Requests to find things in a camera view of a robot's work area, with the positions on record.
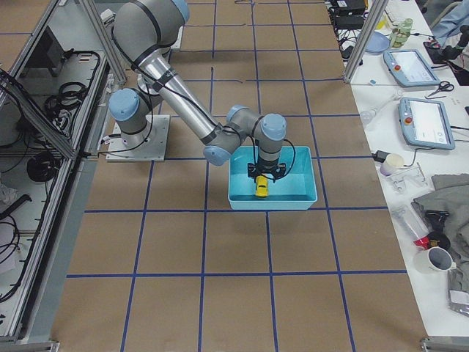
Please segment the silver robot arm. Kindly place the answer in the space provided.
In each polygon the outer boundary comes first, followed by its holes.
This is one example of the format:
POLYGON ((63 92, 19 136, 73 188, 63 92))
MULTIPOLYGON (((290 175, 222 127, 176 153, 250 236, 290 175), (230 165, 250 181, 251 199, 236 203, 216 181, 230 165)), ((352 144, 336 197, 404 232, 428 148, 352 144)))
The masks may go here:
POLYGON ((258 145, 248 176, 283 178, 287 167, 279 161, 287 132, 280 114, 261 115, 235 105, 221 125, 190 91, 166 60, 190 12, 185 1, 129 1, 118 11, 111 39, 134 72, 141 74, 136 89, 119 89, 109 101, 111 114, 123 135, 141 133, 146 115, 161 101, 168 103, 204 144, 204 157, 213 165, 228 161, 246 138, 258 145))

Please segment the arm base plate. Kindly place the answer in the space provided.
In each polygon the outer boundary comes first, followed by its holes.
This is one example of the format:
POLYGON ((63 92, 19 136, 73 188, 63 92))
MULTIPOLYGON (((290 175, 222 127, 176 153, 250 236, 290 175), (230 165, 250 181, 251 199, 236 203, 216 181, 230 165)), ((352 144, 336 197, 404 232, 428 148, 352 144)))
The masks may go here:
POLYGON ((118 134, 118 137, 109 142, 106 153, 107 162, 162 162, 165 160, 171 117, 168 114, 148 114, 146 119, 146 128, 135 135, 122 133, 118 124, 114 123, 113 134, 118 134))

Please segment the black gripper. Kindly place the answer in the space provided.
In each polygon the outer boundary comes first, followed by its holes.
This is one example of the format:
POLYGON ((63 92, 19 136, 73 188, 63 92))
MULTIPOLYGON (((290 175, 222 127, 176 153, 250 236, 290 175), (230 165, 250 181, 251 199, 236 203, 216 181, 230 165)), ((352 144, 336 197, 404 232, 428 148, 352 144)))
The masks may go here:
POLYGON ((278 160, 266 161, 259 158, 255 163, 248 163, 247 175, 252 179, 262 175, 276 182, 287 175, 287 166, 285 163, 279 163, 278 160))

